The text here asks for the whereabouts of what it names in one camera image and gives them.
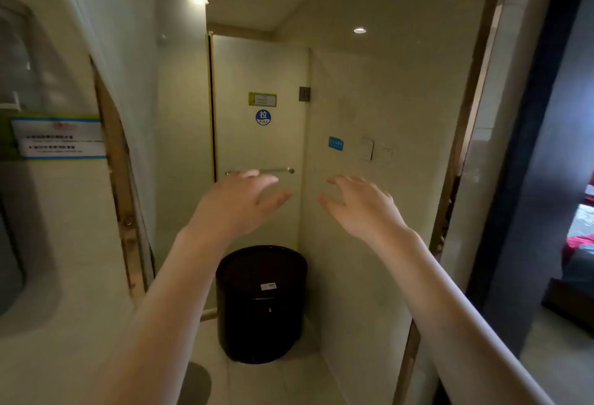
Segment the person's left hand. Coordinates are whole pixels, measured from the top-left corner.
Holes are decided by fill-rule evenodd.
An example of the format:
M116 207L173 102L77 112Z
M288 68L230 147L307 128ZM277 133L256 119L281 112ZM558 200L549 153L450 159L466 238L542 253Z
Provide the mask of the person's left hand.
M253 232L292 196L283 191L259 202L262 191L277 181L274 175L260 175L257 169L224 178L200 199L186 229L226 245Z

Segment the door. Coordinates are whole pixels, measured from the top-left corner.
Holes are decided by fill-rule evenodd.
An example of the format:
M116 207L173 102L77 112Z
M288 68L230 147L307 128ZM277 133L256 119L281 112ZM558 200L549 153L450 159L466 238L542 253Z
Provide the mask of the door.
M275 173L279 182L270 188L270 192L288 189L293 198L260 229L236 241L230 251L260 244L297 250L308 107L299 101L299 87L309 85L308 56L303 47L213 38L218 178L233 170L295 170Z

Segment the white sign with blue border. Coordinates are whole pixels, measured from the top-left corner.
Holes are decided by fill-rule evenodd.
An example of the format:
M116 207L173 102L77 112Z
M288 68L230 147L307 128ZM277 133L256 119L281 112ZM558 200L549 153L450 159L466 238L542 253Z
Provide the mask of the white sign with blue border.
M335 148L342 152L342 150L345 148L345 143L342 139L334 138L333 136L331 136L330 140L328 141L328 147Z
M13 117L19 153L29 160L105 158L101 121L95 118Z
M272 115L268 110L260 110L256 113L256 122L260 125L268 125L272 120Z

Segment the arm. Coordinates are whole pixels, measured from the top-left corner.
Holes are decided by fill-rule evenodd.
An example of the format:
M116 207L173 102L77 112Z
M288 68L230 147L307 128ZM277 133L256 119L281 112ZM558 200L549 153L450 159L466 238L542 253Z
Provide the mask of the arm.
M290 197L258 203L278 181L257 170L215 184L180 231L121 346L103 368L97 405L174 405L210 284L227 246L259 227Z
M344 204L324 194L318 201L394 277L453 404L553 403L406 226L389 194L360 177L329 182Z

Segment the blue wall sticker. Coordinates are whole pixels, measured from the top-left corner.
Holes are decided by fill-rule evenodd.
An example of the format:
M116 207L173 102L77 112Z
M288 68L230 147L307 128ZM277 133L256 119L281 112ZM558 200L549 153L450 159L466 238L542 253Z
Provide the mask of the blue wall sticker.
M272 115L268 110L260 110L256 113L256 122L260 125L268 125L272 119Z
M331 136L330 141L328 141L328 147L335 148L342 152L342 149L345 147L345 143L342 141L342 139L334 138Z

